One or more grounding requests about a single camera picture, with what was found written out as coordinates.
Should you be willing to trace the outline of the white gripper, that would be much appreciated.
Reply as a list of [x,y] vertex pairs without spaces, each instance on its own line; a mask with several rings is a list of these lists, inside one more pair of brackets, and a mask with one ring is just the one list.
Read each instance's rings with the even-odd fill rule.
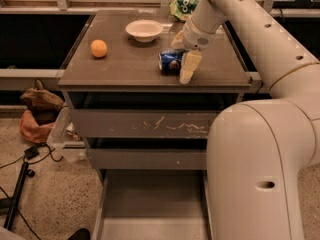
[[191,50],[182,56],[179,81],[181,84],[188,84],[198,68],[202,54],[199,50],[204,50],[214,39],[215,33],[201,30],[189,17],[185,22],[182,32],[179,31],[171,41],[173,49],[183,49],[184,46]]

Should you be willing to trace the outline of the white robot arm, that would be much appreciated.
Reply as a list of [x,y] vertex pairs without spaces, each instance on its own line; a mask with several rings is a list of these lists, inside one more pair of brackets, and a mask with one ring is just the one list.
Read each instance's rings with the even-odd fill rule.
[[200,0],[177,35],[196,49],[230,22],[270,94],[234,104],[207,142],[213,240],[304,240],[298,173],[320,159],[320,67],[255,0]]

